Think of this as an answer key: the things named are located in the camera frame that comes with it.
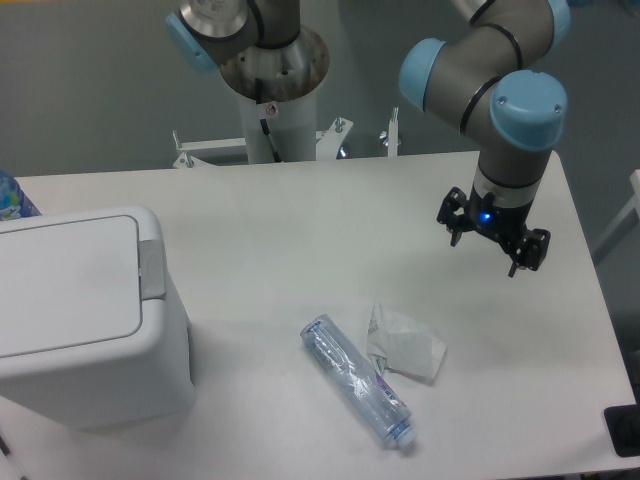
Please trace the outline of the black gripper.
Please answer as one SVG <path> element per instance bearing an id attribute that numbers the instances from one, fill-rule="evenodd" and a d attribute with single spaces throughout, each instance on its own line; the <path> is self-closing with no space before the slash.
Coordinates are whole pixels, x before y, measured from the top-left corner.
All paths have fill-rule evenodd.
<path id="1" fill-rule="evenodd" d="M 436 220 L 450 234 L 451 247 L 469 231 L 499 244 L 512 260 L 510 278 L 517 270 L 537 271 L 546 257 L 551 233 L 527 229 L 530 202 L 513 208 L 500 207 L 495 202 L 486 203 L 475 186 L 468 199 L 462 190 L 453 187 L 443 199 Z"/>

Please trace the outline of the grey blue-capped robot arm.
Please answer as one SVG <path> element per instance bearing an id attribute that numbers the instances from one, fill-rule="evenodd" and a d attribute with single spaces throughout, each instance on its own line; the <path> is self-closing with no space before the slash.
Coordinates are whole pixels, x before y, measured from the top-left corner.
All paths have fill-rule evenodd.
<path id="1" fill-rule="evenodd" d="M 219 72 L 238 97 L 252 163 L 315 161 L 316 95 L 329 70 L 322 38 L 296 1 L 184 1 L 165 21 L 183 58 Z M 469 192 L 453 188 L 437 220 L 453 242 L 474 231 L 497 243 L 513 270 L 537 270 L 551 235 L 527 217 L 562 135 L 567 95 L 531 70 L 566 35 L 563 1 L 460 1 L 470 25 L 455 43 L 428 38 L 406 55 L 398 87 L 416 108 L 479 146 Z"/>

